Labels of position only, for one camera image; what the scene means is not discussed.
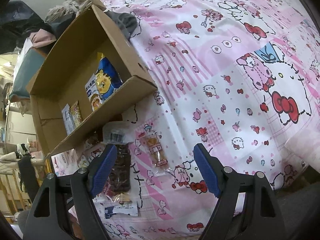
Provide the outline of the dark dried fruit packet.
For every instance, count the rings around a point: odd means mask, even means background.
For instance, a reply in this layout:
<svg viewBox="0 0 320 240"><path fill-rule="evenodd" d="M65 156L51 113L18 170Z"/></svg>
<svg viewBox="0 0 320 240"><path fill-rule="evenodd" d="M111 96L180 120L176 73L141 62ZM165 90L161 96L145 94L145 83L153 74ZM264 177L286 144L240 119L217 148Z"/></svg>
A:
<svg viewBox="0 0 320 240"><path fill-rule="evenodd" d="M112 197L119 193L128 192L131 189L130 185L130 168L131 154L129 145L116 145L117 158L108 179L105 184L103 193L106 196Z"/></svg>

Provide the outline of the white rice cake packet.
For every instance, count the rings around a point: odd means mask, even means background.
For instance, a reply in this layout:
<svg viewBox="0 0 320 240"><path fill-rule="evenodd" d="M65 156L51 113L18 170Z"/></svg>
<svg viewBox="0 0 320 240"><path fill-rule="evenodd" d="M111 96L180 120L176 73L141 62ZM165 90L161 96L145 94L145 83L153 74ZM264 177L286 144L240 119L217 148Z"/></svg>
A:
<svg viewBox="0 0 320 240"><path fill-rule="evenodd" d="M103 104L103 101L101 99L100 93L97 89L95 82L96 82L96 76L93 74L85 85L85 90L86 90L90 105L92 107L92 111L96 111Z"/></svg>

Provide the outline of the white blue bottom packet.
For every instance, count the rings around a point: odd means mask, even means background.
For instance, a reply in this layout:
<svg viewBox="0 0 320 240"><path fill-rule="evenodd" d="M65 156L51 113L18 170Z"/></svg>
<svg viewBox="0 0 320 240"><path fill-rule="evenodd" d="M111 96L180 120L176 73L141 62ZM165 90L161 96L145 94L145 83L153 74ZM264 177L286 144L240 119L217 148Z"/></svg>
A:
<svg viewBox="0 0 320 240"><path fill-rule="evenodd" d="M104 208L104 218L110 219L114 215L128 215L137 217L138 216L138 206L137 202L125 202L112 203Z"/></svg>

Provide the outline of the white blue flat packet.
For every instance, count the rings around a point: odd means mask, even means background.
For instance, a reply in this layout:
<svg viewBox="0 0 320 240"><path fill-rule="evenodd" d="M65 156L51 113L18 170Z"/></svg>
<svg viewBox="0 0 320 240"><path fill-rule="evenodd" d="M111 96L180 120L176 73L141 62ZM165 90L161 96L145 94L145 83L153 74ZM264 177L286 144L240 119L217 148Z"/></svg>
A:
<svg viewBox="0 0 320 240"><path fill-rule="evenodd" d="M62 109L62 118L65 125L67 135L70 135L75 130L75 124L71 114L69 104Z"/></svg>

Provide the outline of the pink yellow snack packet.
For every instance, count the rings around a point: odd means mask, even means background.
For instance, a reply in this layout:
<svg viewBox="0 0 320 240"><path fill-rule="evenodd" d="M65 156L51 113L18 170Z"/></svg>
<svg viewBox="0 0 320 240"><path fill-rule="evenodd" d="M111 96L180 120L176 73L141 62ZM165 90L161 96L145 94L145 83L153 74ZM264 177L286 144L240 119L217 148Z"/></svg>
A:
<svg viewBox="0 0 320 240"><path fill-rule="evenodd" d="M70 111L71 111L72 119L74 122L74 126L75 126L75 128L77 128L82 123L82 116L81 116L78 101L76 101L75 103L72 104L72 106L70 107Z"/></svg>

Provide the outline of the clear brown snack packet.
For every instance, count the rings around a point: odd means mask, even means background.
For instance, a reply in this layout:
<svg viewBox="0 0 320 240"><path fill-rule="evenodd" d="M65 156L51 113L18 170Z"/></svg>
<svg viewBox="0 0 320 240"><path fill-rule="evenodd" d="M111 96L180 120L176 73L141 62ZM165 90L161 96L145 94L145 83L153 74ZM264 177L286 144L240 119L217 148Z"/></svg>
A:
<svg viewBox="0 0 320 240"><path fill-rule="evenodd" d="M159 177L168 174L170 166L157 132L145 132L140 138L154 167L155 176Z"/></svg>

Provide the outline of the blue yellow chip bag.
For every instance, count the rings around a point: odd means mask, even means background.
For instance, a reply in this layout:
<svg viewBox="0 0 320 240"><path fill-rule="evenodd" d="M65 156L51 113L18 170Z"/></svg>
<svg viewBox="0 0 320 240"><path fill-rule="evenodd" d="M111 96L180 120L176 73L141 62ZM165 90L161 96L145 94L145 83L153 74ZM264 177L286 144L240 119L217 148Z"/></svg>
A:
<svg viewBox="0 0 320 240"><path fill-rule="evenodd" d="M109 59L98 53L98 69L95 74L95 83L103 101L106 101L123 84L118 72Z"/></svg>

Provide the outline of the brown cardboard box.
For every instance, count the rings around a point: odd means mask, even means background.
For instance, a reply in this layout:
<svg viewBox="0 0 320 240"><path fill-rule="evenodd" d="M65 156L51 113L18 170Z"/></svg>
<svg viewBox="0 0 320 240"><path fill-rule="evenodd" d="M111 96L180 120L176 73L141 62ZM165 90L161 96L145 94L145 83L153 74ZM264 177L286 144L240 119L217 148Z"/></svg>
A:
<svg viewBox="0 0 320 240"><path fill-rule="evenodd" d="M118 72L123 84L92 111L85 85L98 69L103 53ZM85 137L153 93L156 85L143 61L105 14L105 6L92 0L53 46L27 90L42 152L55 155L75 148ZM62 109L76 101L82 116L79 127L67 135Z"/></svg>

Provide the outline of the pink cartoon bed sheet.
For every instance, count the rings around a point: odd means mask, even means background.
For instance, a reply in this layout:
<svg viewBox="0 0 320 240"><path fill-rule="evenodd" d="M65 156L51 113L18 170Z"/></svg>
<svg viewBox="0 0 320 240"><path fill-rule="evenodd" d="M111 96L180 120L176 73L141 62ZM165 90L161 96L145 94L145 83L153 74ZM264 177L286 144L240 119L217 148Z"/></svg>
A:
<svg viewBox="0 0 320 240"><path fill-rule="evenodd" d="M125 111L131 153L128 196L138 216L104 218L114 201L94 199L112 239L196 239L217 199L193 148L239 173L263 172L272 189L306 163L285 148L319 129L319 33L299 0L102 0L138 26L131 44L157 90ZM170 172L155 176L142 143L156 131Z"/></svg>

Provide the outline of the pink cloth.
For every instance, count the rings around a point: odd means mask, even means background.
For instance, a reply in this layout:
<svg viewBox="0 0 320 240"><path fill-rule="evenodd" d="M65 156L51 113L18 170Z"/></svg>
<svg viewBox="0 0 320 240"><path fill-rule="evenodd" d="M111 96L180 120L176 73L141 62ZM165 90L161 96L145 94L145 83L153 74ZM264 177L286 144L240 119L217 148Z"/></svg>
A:
<svg viewBox="0 0 320 240"><path fill-rule="evenodd" d="M31 41L34 48L45 47L57 41L55 35L44 29L40 29L37 32L31 33L29 36L29 40Z"/></svg>

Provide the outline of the black bag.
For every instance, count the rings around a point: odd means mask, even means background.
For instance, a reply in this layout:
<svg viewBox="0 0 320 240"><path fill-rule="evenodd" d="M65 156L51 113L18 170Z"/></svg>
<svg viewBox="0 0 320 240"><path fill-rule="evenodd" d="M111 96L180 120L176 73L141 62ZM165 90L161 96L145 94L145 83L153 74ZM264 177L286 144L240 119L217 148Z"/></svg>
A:
<svg viewBox="0 0 320 240"><path fill-rule="evenodd" d="M41 29L59 38L74 19L75 14L69 14L46 23L24 2L9 2L1 9L1 54L22 48L25 39Z"/></svg>

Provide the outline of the dark green cloth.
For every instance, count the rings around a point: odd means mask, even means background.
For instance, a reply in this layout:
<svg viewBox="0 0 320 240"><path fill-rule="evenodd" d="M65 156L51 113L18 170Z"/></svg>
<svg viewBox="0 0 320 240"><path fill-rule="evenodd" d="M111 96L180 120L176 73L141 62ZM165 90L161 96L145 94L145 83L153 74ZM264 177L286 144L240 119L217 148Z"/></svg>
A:
<svg viewBox="0 0 320 240"><path fill-rule="evenodd" d="M114 11L106 11L105 14L117 25L122 34L129 40L138 26L138 22L135 16L132 14Z"/></svg>

